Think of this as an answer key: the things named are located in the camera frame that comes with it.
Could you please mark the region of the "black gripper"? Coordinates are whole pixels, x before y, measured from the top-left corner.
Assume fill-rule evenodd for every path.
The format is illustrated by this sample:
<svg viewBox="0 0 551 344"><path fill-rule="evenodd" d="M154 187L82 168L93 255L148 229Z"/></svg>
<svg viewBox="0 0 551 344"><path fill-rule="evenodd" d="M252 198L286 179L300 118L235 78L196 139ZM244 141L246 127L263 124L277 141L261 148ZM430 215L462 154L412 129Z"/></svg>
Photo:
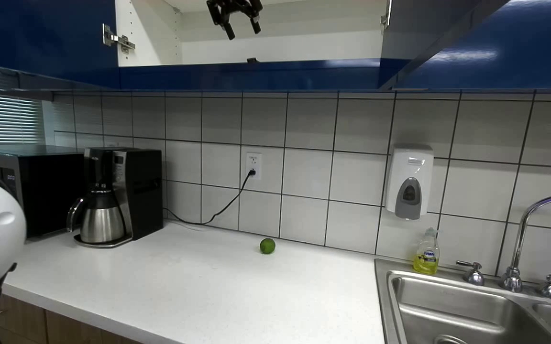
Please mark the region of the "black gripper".
<svg viewBox="0 0 551 344"><path fill-rule="evenodd" d="M229 13L242 11L252 26L252 32L259 32L258 13L261 11L259 0L206 0L206 7L212 15L221 17L219 26L227 34L229 40L235 38L235 32L229 24Z"/></svg>

